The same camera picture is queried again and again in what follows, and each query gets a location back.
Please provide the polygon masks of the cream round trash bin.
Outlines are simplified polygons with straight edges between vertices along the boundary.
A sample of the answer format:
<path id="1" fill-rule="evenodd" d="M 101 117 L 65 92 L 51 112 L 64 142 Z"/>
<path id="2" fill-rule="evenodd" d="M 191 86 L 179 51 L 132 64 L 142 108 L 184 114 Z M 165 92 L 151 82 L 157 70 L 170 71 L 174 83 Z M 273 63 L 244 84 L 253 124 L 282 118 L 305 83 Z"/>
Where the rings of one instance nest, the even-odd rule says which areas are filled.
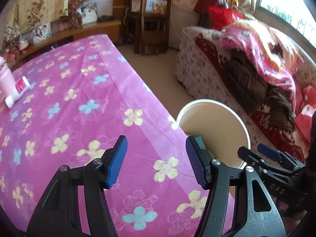
<path id="1" fill-rule="evenodd" d="M 176 122 L 186 135 L 201 136 L 206 150 L 227 166 L 246 166 L 237 151 L 240 147 L 250 149 L 250 135 L 241 118 L 228 106 L 215 100 L 194 100 L 181 109 Z"/>

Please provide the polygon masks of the red bag on sofa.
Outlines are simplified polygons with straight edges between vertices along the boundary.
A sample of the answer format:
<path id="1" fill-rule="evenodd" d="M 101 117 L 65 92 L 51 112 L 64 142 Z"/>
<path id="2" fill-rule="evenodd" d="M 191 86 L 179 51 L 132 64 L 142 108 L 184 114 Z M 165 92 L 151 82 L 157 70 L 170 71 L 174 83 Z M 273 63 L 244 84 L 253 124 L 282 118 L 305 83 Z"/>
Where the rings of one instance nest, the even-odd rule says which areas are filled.
<path id="1" fill-rule="evenodd" d="M 295 123 L 308 142 L 311 141 L 312 116 L 315 113 L 315 86 L 308 84 L 302 89 L 303 102 Z"/>

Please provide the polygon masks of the dark brown jacket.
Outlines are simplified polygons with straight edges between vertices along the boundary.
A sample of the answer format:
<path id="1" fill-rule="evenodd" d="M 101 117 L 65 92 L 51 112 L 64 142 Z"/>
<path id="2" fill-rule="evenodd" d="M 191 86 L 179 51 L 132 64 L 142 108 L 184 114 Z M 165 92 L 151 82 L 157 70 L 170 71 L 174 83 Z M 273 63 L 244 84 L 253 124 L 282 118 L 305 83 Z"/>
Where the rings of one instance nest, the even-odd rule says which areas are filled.
<path id="1" fill-rule="evenodd" d="M 290 133 L 295 130 L 289 92 L 265 82 L 244 52 L 233 49 L 223 71 L 229 90 L 249 116 L 265 104 L 270 107 L 273 127 Z"/>

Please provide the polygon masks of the pink patterned blanket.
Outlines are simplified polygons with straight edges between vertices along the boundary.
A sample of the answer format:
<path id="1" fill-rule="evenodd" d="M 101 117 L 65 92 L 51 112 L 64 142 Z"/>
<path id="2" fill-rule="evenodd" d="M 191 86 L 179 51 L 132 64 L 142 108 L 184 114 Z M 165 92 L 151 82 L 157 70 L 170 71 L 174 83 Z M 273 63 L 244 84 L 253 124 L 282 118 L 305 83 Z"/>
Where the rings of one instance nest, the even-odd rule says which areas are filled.
<path id="1" fill-rule="evenodd" d="M 304 59 L 289 36 L 265 23 L 239 19 L 222 29 L 218 45 L 221 49 L 244 52 L 265 82 L 288 92 L 292 110 L 298 113 L 298 90 L 293 75 Z"/>

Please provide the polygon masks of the floral covered sofa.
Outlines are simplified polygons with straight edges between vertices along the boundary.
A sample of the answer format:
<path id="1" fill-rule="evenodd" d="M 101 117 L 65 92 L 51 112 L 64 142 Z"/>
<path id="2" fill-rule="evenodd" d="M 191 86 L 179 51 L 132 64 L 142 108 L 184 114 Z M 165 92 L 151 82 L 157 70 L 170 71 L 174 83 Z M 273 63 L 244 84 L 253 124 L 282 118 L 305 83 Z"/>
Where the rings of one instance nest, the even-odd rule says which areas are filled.
<path id="1" fill-rule="evenodd" d="M 211 99 L 230 107 L 244 122 L 250 136 L 251 149 L 260 143 L 286 151 L 305 162 L 310 147 L 299 130 L 292 133 L 278 130 L 268 120 L 270 108 L 261 105 L 247 115 L 235 100 L 224 77 L 223 64 L 230 52 L 218 47 L 219 32 L 203 27 L 184 27 L 179 45 L 175 74 L 178 81 L 195 99 Z"/>

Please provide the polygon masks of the pink floral tablecloth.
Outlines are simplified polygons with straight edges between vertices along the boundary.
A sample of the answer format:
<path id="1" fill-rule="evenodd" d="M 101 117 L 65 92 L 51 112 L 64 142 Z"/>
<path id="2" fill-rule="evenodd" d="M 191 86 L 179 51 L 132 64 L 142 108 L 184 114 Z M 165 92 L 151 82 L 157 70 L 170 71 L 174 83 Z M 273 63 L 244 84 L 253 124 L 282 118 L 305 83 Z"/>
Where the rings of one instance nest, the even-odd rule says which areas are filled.
<path id="1" fill-rule="evenodd" d="M 1 206 L 17 228 L 61 165 L 84 166 L 124 135 L 126 157 L 105 192 L 118 235 L 194 235 L 208 192 L 186 135 L 107 35 L 42 54 L 21 76 L 30 89 L 12 109 L 1 102 Z"/>

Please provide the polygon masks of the white red labelled bottle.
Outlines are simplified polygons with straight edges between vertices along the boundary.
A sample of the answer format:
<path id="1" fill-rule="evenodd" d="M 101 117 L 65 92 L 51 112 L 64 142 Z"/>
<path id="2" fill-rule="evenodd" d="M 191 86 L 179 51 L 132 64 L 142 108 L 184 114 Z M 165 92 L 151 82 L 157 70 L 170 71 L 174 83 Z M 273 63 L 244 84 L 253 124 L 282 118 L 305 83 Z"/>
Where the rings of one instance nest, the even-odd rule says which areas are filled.
<path id="1" fill-rule="evenodd" d="M 5 104 L 8 108 L 12 109 L 15 102 L 21 99 L 25 92 L 30 89 L 30 83 L 25 76 L 22 76 L 13 87 L 10 95 L 5 98 Z"/>

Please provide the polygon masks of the pink thermos bottle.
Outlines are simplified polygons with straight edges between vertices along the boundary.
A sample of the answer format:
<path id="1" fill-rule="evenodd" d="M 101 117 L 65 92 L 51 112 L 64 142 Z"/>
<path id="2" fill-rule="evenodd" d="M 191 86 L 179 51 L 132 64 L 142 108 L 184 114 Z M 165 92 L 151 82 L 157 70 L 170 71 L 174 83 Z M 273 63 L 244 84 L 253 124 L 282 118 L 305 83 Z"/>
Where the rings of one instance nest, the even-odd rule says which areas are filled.
<path id="1" fill-rule="evenodd" d="M 9 95 L 11 95 L 12 90 L 15 88 L 16 81 L 3 57 L 0 57 L 0 65 L 1 65 L 1 73 L 0 73 L 1 91 L 2 91 L 3 96 L 7 98 Z"/>

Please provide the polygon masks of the red plastic bag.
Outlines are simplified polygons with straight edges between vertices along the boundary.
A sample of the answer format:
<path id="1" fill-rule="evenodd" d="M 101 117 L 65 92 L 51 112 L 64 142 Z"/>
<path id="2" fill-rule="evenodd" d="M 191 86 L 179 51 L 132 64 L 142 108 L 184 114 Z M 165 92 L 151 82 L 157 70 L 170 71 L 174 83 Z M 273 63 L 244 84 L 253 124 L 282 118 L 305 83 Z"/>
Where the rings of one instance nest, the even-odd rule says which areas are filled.
<path id="1" fill-rule="evenodd" d="M 223 27 L 230 25 L 237 19 L 242 19 L 243 15 L 232 8 L 208 7 L 209 26 L 215 30 L 221 30 Z"/>

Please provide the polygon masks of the framed family photo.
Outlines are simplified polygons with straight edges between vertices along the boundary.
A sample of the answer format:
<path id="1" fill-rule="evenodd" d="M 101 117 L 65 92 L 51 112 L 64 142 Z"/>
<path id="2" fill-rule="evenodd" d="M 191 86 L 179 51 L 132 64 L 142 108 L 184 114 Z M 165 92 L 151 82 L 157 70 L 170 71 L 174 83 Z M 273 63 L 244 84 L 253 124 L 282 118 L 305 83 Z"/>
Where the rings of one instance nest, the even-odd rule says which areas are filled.
<path id="1" fill-rule="evenodd" d="M 51 25 L 46 23 L 32 30 L 33 44 L 37 45 L 51 38 Z"/>

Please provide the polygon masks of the picture on chair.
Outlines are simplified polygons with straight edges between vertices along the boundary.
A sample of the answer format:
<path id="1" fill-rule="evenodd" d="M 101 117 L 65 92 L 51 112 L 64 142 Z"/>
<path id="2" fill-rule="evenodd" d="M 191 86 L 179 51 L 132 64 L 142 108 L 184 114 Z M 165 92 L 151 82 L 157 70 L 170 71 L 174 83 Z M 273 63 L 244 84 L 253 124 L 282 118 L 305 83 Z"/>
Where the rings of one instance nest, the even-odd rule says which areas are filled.
<path id="1" fill-rule="evenodd" d="M 166 0 L 147 0 L 146 13 L 165 14 L 167 5 Z"/>

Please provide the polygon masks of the wooden chair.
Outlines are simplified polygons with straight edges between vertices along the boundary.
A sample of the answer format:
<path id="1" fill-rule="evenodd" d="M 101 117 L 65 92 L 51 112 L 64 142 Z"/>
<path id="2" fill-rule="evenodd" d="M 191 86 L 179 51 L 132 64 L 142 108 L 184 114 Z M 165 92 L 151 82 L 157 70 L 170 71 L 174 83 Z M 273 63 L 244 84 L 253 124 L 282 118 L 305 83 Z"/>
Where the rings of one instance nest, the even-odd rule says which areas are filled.
<path id="1" fill-rule="evenodd" d="M 134 53 L 157 55 L 169 49 L 172 0 L 165 14 L 146 13 L 147 0 L 125 0 L 125 36 L 134 40 Z"/>

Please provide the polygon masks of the wooden low cabinet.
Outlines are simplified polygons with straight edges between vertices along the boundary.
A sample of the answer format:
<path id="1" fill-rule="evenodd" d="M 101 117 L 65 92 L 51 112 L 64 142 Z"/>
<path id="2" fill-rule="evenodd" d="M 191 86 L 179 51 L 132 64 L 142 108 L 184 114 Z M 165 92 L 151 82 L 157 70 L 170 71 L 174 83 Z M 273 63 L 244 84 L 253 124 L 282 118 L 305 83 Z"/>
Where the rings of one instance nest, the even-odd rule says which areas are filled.
<path id="1" fill-rule="evenodd" d="M 20 63 L 24 58 L 39 51 L 40 49 L 51 45 L 60 40 L 72 37 L 73 40 L 79 40 L 91 35 L 106 34 L 114 43 L 119 40 L 119 28 L 121 26 L 120 20 L 111 20 L 105 22 L 95 22 L 83 25 L 81 28 L 69 28 L 67 30 L 53 33 L 52 37 L 37 45 L 31 45 L 25 53 L 20 54 L 15 63 Z"/>

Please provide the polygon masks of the yellow floral hanging cloth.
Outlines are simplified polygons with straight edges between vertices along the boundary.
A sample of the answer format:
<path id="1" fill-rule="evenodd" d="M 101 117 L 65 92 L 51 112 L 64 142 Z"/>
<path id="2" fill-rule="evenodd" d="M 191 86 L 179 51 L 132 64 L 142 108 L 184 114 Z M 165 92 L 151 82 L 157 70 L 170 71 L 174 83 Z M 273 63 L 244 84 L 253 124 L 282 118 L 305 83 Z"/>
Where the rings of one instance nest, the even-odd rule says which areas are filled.
<path id="1" fill-rule="evenodd" d="M 77 11 L 85 0 L 9 0 L 6 27 L 28 32 L 45 23 L 66 18 L 73 27 L 82 25 Z"/>

